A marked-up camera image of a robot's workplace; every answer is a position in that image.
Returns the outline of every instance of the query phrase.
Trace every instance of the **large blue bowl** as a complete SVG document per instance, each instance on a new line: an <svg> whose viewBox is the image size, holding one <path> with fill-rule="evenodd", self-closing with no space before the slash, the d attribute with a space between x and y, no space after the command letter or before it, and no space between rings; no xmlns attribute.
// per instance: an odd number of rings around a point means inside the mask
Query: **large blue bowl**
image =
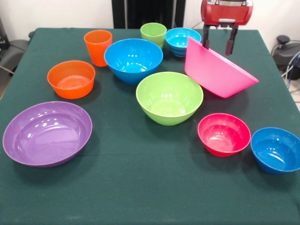
<svg viewBox="0 0 300 225"><path fill-rule="evenodd" d="M300 139L274 127L256 131L251 149L259 166L267 173L281 174L300 169Z"/></svg>
<svg viewBox="0 0 300 225"><path fill-rule="evenodd" d="M137 85L156 72L163 60L163 52L151 41L131 38L113 43L107 48L104 57L119 79Z"/></svg>
<svg viewBox="0 0 300 225"><path fill-rule="evenodd" d="M201 35L190 28L174 28L167 32L165 40L175 56L185 57L187 54L188 37L201 41Z"/></svg>

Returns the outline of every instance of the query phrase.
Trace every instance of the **purple bowl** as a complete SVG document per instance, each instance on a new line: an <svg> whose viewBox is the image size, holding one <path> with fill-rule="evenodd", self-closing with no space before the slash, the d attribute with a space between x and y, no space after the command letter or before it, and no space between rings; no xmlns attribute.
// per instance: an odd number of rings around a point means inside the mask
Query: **purple bowl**
<svg viewBox="0 0 300 225"><path fill-rule="evenodd" d="M3 135L3 148L14 161L53 167L73 158L89 140L92 121L81 107L45 102L18 114Z"/></svg>

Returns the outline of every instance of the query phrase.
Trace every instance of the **bowl rim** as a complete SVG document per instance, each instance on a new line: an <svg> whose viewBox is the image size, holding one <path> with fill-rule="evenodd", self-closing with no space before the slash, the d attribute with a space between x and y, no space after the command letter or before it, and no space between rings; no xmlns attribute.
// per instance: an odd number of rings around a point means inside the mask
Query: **bowl rim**
<svg viewBox="0 0 300 225"><path fill-rule="evenodd" d="M199 132L199 127L200 127L201 123L202 123L206 118L208 118L208 117L210 117L210 116L213 116L213 115L224 115L224 116L229 116L229 117L235 118L236 120L238 120L238 121L240 121L242 124L244 124L244 125L246 126L246 128L247 128L247 131L248 131L248 134L249 134L249 137L250 137L249 140L247 141L247 144L244 144L241 148L239 148L239 149L237 149L237 150L235 150L235 151L228 152L228 153L230 153L230 154L233 155L233 154L235 154L235 153L241 152L241 151L243 151L243 150L250 144L250 141L251 141L251 131L250 131L248 125L247 125L243 120L241 120L240 118L238 118L238 117L236 117L236 116L234 116L234 115L231 115L231 114L228 114L228 113L222 113L222 112L216 112L216 113L208 114L208 115L204 116L204 117L200 120L200 122L198 123L197 132L198 132L198 136L199 136L199 138L200 138L200 140L201 140L201 142L202 142L203 144L205 144L205 145L207 145L208 147L210 147L210 146L202 139L202 137L201 137L201 135L200 135L200 132ZM213 149L214 151L216 151L216 152L227 153L227 152L224 152L224 151L216 150L216 149L214 149L214 148L212 148L212 149Z"/></svg>
<svg viewBox="0 0 300 225"><path fill-rule="evenodd" d="M142 28L145 27L145 26L147 26L147 25L149 25L149 24L160 25L161 27L163 27L163 28L165 29L165 31L164 31L162 34L159 34L159 35L149 35L149 34L146 34L146 33L144 33L144 32L142 31ZM154 38L154 37L159 37L159 36L162 36L162 35L166 34L166 33L167 33L167 28L166 28L163 24L158 23L158 22L148 22L148 23L145 23L145 24L143 24L143 25L141 26L140 31L141 31L142 34Z"/></svg>
<svg viewBox="0 0 300 225"><path fill-rule="evenodd" d="M165 74L165 73L172 73L172 74L177 74L177 75L186 77L186 78L190 79L193 83L197 84L197 86L199 87L199 93L200 93L200 95L201 95L201 100L199 101L199 104L197 105L197 107L195 107L194 110L189 111L189 112L187 112L187 113L185 113L185 114L177 115L177 116L162 116L162 115L159 115L159 114L157 114L157 113L154 113L154 112L152 112L152 111L146 109L146 108L143 106L143 104L141 103L141 101L140 101L140 99L139 99L139 97L138 97L138 94L137 94L137 92L138 92L138 90L139 90L139 88L140 88L140 86L141 86L141 83L142 83L142 82L145 82L145 81L146 81L147 79L149 79L150 77L157 76L157 75L161 75L161 74ZM204 99L203 89L202 89L202 87L201 87L197 82L195 82L193 79L191 79L189 76L187 76L187 75L185 75L185 74L178 73L178 72L173 72L173 71L158 72L158 73L154 73L154 74L151 74L151 75L145 77L145 78L142 79L141 82L139 82L139 84L137 85L136 90L135 90L135 96L136 96L136 99L137 99L138 103L140 104L140 106L141 106L144 110L146 110L147 112L149 112L149 113L151 113L151 114L153 114L153 115L156 115L156 116L159 116L159 117L163 117L163 118L178 118L178 117L187 116L187 115L189 115L189 114L191 114L191 113L194 113L194 112L201 106L201 104L202 104L202 102L203 102L203 99Z"/></svg>
<svg viewBox="0 0 300 225"><path fill-rule="evenodd" d="M83 110L83 111L86 113L86 115L87 115L88 118L89 118L89 122L90 122L91 127L90 127L90 133L87 135L87 139L84 141L84 143L83 143L80 147L78 147L78 149L77 149L75 152L73 152L72 155L67 156L67 157L65 157L65 158L62 158L62 159L60 159L60 160L57 160L57 161L55 161L55 162L47 163L47 164L32 164L32 163L25 163L25 162L22 162L22 161L19 161L19 160L14 159L14 158L9 154L8 150L6 150L6 148L5 148L5 146L4 146L4 141L5 141L5 136L6 136L6 133L7 133L7 129L11 126L11 123L13 123L13 122L17 119L17 117L19 117L20 115L22 115L24 112L30 110L31 108L37 107L37 106L39 106L39 105L57 104L57 103L58 103L58 104L64 104L64 105L72 105L72 106L74 106L74 107L76 107L76 108L79 108L79 109ZM26 108L25 110L21 111L20 113L18 113L18 114L17 114L17 115L9 122L9 124L7 125L7 127L5 128L4 133L3 133L2 146L3 146L4 152L6 153L6 155L7 155L8 157L10 157L13 161L18 162L18 163L20 163L20 164L22 164L22 165L28 165L28 166L33 166L33 167L42 167L42 166L47 166L47 165L55 165L55 164L57 164L57 163L59 163L59 162L62 162L62 161L64 161L64 160L66 160L66 159L68 159L68 158L70 158L70 157L76 155L78 152L80 152L80 150L86 145L86 143L87 143L88 140L90 139L90 136L91 136L91 134L92 134L92 130L93 130L93 122L92 122L92 119L91 119L90 115L88 114L88 112L85 111L82 107L80 107L80 106L78 106L78 105L76 105L76 104L73 104L73 103L70 103L70 102L64 102L64 101L49 101L49 102L42 102L42 103L39 103L39 104L36 104L36 105L32 105L32 106Z"/></svg>
<svg viewBox="0 0 300 225"><path fill-rule="evenodd" d="M174 30L181 30L181 29L183 29L183 30L190 30L190 31L192 31L193 33L198 34L199 37L200 37L199 42L202 40L201 34L199 34L196 30L193 30L193 29L190 29L190 28L187 28L187 27L177 27L177 28L173 28L173 29L168 30L168 32L167 32L166 35L165 35L165 41L166 41L170 46L177 47L177 48L187 48L187 47L188 47L188 45L186 45L185 47L173 45L173 44L171 44L171 43L168 41L168 39L167 39L168 33L170 33L171 31L174 31Z"/></svg>
<svg viewBox="0 0 300 225"><path fill-rule="evenodd" d="M109 51L110 47L113 46L114 44L117 44L117 43L120 43L120 42L124 42L124 41L129 41L129 40L138 40L138 41L142 41L142 42L147 42L147 43L151 43L151 45L154 45L157 49L159 49L159 52L161 53L161 59L159 61L159 63L157 63L155 66L153 66L152 68L150 69L147 69L145 71L142 71L142 72L127 72L127 71L123 71L123 70L120 70L120 69L117 69L116 67L113 67L111 66L107 60L106 60L106 54L107 54L107 51ZM120 41L116 41L115 43L111 44L106 50L105 50L105 53L104 53L104 59L105 59L105 62L107 63L107 65L110 67L110 68L113 68L119 72L122 72L122 73L127 73L127 74L139 74L139 73L145 73L145 72L148 72L152 69L154 69L155 67L158 67L161 62L163 61L163 58L164 58L164 53L163 53L163 50L155 43L151 42L151 41L148 41L148 40L145 40L145 39L141 39L141 38L127 38L127 39L123 39L123 40L120 40Z"/></svg>
<svg viewBox="0 0 300 225"><path fill-rule="evenodd" d="M91 79L88 83L86 83L85 85L82 85L82 86L79 86L79 87L76 87L76 88L72 88L72 89L60 88L60 87L57 87L56 85L54 85L53 83L51 83L51 82L49 81L50 73L51 73L56 67L59 67L59 66L62 65L62 64L70 63L70 62L77 62L77 63L85 64L85 65L87 65L88 67L92 68L92 71L93 71L93 77L92 77L92 79ZM55 66L53 66L53 67L49 70L49 72L48 72L48 74L47 74L47 81L48 81L48 83L49 83L52 87L55 87L55 88L58 89L58 90L76 90L76 89L79 89L79 88L82 88L82 87L86 87L86 86L90 85L91 83L93 83L94 80L95 80L95 76L96 76L95 68L94 68L91 64L89 64L88 62L85 62L85 61L82 61L82 60L68 60L68 61L60 62L60 63L56 64Z"/></svg>
<svg viewBox="0 0 300 225"><path fill-rule="evenodd" d="M263 127L263 128L260 128L260 129L258 129L257 131L255 131L255 132L253 133L252 137L251 137L251 143L250 143L250 146L251 146L251 151L252 151L254 157L255 157L260 163L262 163L264 166L266 166L266 167L268 167L268 168L270 168L270 169L272 169L272 170L278 171L278 172L289 173L289 172L294 172L294 171L296 171L296 170L299 170L299 169L300 169L300 165L299 165L296 169L293 169L293 170L281 170L281 169L274 168L273 166L270 166L270 165L266 164L264 161L262 161L262 160L256 155L256 153L254 152L253 146L252 146L252 140L253 140L253 137L254 137L258 132L260 132L260 131L262 131L262 130L267 130L267 129L275 129L275 130L281 130L281 131L284 131L284 132L290 134L291 136L294 136L296 139L298 139L298 140L300 141L300 139L299 139L296 135L294 135L293 133L291 133L291 132L289 132L289 131L287 131L287 130L284 130L284 129L282 129L282 128L278 128L278 127Z"/></svg>
<svg viewBox="0 0 300 225"><path fill-rule="evenodd" d="M99 42L99 43L93 43L93 42L90 42L90 41L88 41L88 40L86 39L86 37L87 37L89 34L91 34L91 33L97 33L97 32L100 32L100 31L109 34L109 36L110 36L109 39L106 40L106 41L103 41L103 42ZM112 35L111 32L109 32L108 30L101 30L101 29L98 29L98 30L91 30L91 31L87 32L87 33L84 35L84 37L83 37L84 41L85 41L86 43L90 44L90 45L98 45L98 44L103 45L103 44L107 44L107 43L109 43L109 42L112 40L112 38L113 38L113 35Z"/></svg>

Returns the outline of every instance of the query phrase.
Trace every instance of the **orange bowl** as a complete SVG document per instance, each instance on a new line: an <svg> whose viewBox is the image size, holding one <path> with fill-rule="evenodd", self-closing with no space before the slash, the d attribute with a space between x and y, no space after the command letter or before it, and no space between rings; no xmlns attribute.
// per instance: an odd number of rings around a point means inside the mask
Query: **orange bowl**
<svg viewBox="0 0 300 225"><path fill-rule="evenodd" d="M59 63L50 69L47 79L60 97L77 99L92 91L95 74L95 69L91 64L71 60Z"/></svg>

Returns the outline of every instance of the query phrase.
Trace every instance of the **dark green tablecloth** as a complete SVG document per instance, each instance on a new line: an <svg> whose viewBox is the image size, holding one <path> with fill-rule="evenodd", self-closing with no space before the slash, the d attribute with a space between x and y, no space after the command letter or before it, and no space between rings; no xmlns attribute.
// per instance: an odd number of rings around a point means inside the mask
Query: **dark green tablecloth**
<svg viewBox="0 0 300 225"><path fill-rule="evenodd" d="M47 83L47 72L66 60L90 62L83 36L89 29L38 29L0 101L0 134L22 110L66 101ZM111 30L113 41L139 38L139 30ZM211 47L224 54L229 31L212 30ZM184 73L184 59L164 46L158 71ZM93 121L85 148L55 168L32 168L0 148L0 224L299 224L300 172L269 175L250 147L218 158L197 135L209 113L231 113L255 132L280 127L300 136L300 114L258 31L240 30L230 60L260 82L228 99L204 90L187 121L164 127L149 119L135 86L109 68L96 68L93 91L69 102Z"/></svg>

